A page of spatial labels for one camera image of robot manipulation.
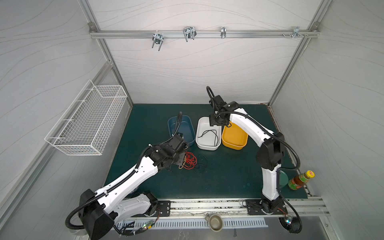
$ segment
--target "blue plastic bin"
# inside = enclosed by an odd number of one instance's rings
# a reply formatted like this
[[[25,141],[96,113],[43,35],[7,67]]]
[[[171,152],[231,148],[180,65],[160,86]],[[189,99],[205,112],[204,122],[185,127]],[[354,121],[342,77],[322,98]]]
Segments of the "blue plastic bin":
[[[176,118],[177,116],[172,117],[168,120],[168,130],[170,137],[175,132]],[[193,128],[190,117],[188,117],[187,115],[182,116],[178,132],[183,134],[184,140],[188,143],[188,146],[192,146],[195,143],[195,129]]]

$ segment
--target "bottle label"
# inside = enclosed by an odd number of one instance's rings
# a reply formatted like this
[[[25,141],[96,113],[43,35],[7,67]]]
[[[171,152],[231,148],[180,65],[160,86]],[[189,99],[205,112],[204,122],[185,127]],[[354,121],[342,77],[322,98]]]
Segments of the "bottle label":
[[[288,187],[289,187],[290,189],[292,189],[292,190],[296,190],[296,189],[301,188],[301,186],[297,185],[293,179],[291,179],[291,180],[288,182]]]
[[[304,174],[300,174],[300,175],[299,175],[299,179],[300,179],[302,182],[305,182],[305,183],[308,182],[308,179],[306,179],[306,178],[304,177]]]

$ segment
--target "white plastic bin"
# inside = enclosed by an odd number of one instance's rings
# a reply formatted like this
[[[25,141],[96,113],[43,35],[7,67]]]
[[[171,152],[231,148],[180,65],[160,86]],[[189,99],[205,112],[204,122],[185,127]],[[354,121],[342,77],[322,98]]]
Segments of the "white plastic bin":
[[[196,144],[200,149],[216,150],[221,144],[221,126],[214,125],[211,127],[209,117],[200,118],[197,124]]]

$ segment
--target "green lid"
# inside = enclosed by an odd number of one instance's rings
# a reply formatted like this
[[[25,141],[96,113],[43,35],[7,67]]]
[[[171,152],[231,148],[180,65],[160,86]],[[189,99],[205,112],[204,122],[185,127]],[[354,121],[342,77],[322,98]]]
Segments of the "green lid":
[[[279,174],[279,185],[280,187],[284,187],[288,183],[288,176],[285,172],[280,171]]]

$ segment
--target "dark green table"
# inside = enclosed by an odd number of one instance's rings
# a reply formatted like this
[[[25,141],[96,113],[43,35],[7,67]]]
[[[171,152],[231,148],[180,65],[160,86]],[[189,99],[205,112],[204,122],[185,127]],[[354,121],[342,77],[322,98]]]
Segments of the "dark green table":
[[[260,124],[276,132],[269,111],[265,105],[242,105],[249,115]],[[135,104],[121,138],[106,184],[112,182],[130,169],[141,151],[148,146],[169,138],[167,121],[179,111],[188,115],[195,133],[197,122],[212,113],[209,104]],[[195,143],[188,151],[196,157],[203,154],[207,167],[202,174],[193,170],[181,170],[174,165],[170,171],[162,170],[147,179],[138,191],[149,190],[157,198],[260,198],[263,180],[261,167],[256,163],[259,147],[249,137],[242,150],[233,150],[220,145],[215,151],[201,150]],[[199,163],[206,164],[199,158]],[[283,166],[293,167],[288,154]],[[293,171],[286,171],[289,178]],[[282,189],[286,198],[307,198],[305,190]]]

